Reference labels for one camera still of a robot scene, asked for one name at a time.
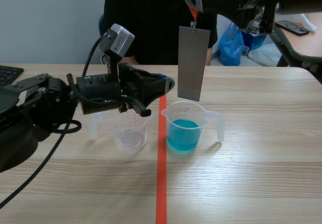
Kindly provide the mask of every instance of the red tape line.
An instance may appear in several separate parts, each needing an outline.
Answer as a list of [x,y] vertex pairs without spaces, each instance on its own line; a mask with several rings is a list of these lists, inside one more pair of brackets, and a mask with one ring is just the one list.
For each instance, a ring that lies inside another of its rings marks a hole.
[[166,107],[167,97],[163,96],[159,100],[155,224],[167,224],[167,123],[161,114]]

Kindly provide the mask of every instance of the keyboard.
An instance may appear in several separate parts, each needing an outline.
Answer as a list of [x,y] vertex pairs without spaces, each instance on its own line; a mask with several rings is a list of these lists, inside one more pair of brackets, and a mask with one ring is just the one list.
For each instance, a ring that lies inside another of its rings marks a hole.
[[0,87],[11,84],[24,72],[24,69],[0,65]]

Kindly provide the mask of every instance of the blue plastic bag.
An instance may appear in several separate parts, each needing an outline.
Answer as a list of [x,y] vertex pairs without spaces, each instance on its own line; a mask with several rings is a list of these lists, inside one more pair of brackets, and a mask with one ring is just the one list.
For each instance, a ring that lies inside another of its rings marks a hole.
[[240,58],[244,49],[244,40],[240,30],[231,24],[223,34],[219,43],[219,59],[226,66],[240,66]]

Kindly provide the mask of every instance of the desk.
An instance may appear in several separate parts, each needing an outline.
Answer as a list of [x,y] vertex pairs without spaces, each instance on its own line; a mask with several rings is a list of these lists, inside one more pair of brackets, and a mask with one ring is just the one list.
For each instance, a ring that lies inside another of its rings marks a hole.
[[282,53],[278,66],[301,67],[304,61],[322,62],[322,13],[309,14],[308,19],[319,28],[315,34],[297,36],[274,26],[271,38]]
[[[24,64],[19,78],[48,72],[66,80],[82,65]],[[89,74],[105,71],[91,65]],[[177,66],[138,66],[177,79]],[[180,100],[177,88],[168,104]],[[322,86],[301,68],[207,66],[201,94],[207,110],[221,111],[226,133],[216,143],[208,124],[194,151],[167,151],[168,223],[320,224],[322,220]],[[2,211],[12,223],[155,223],[158,100],[150,106],[145,147],[118,150],[101,126],[89,141],[90,116],[78,107],[83,129],[65,137],[38,177]],[[0,174],[0,198],[11,194],[58,139]]]

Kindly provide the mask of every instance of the orange lanyard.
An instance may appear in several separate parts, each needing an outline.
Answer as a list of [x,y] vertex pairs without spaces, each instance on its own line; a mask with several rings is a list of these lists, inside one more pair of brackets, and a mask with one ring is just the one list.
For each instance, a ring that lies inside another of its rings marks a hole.
[[193,18],[195,19],[195,21],[194,21],[194,27],[196,27],[197,17],[198,17],[198,11],[196,9],[191,8],[191,7],[189,7],[189,8],[190,8],[190,11],[192,13]]

